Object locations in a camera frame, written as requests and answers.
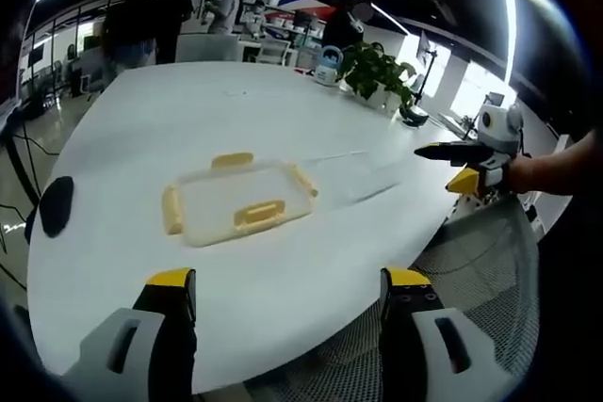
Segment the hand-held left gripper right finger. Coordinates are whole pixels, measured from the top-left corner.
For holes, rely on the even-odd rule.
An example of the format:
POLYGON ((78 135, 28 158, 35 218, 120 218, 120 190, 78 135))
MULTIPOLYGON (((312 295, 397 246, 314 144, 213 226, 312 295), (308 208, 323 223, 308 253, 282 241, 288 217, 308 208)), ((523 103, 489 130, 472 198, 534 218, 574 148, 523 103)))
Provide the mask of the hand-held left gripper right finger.
POLYGON ((509 395, 514 378, 495 343, 456 308, 443 306, 429 279, 381 270, 383 395, 509 395))

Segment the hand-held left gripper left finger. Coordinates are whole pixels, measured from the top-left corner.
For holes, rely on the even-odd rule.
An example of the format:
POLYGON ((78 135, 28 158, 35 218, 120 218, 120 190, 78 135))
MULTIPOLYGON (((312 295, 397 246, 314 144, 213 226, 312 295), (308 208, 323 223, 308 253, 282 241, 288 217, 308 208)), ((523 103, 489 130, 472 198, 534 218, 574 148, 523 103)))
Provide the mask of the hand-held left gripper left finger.
POLYGON ((196 271, 152 276, 131 308, 120 308, 80 343, 61 377, 74 395, 191 395, 197 350, 196 271))

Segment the person's right hand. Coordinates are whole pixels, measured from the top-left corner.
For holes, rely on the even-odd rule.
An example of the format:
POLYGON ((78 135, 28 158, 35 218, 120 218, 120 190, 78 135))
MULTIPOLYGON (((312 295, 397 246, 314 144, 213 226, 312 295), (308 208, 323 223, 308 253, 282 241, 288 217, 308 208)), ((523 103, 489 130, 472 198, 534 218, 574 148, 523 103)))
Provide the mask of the person's right hand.
POLYGON ((539 190, 540 170, 541 161, 539 158, 518 155, 514 160, 509 162, 507 167, 508 187, 516 193, 539 190))

